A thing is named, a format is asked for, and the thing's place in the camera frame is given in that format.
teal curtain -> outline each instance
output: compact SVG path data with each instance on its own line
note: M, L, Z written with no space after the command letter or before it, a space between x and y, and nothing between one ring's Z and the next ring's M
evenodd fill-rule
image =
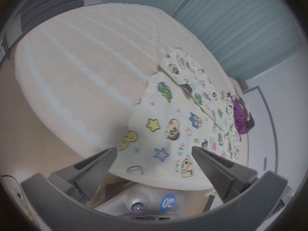
M184 25L227 74L250 79L294 54L302 41L283 0L103 0L157 7Z

round blue label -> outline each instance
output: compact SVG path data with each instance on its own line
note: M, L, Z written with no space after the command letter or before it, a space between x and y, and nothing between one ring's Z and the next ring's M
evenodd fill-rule
M160 202L160 210L161 211L171 210L175 206L175 203L176 203L175 196L169 193Z

blue star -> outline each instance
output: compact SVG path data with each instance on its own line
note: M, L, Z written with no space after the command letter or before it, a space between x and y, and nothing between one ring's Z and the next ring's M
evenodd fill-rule
M162 148L161 150L154 148L154 150L157 152L157 154L153 157L159 158L162 162L166 157L169 156L169 154L165 151L165 148Z

beige bed sheet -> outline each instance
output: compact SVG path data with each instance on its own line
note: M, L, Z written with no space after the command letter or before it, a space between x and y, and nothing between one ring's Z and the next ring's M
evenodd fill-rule
M163 57L181 46L219 92L233 83L205 46L162 10L98 4L60 14L17 45L16 78L40 120L82 157L118 146ZM241 136L241 164L248 164Z

pink star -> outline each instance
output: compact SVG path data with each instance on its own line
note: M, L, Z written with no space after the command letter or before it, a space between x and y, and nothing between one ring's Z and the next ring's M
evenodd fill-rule
M185 131L186 131L188 137L192 135L192 130L189 127L187 127L187 129Z

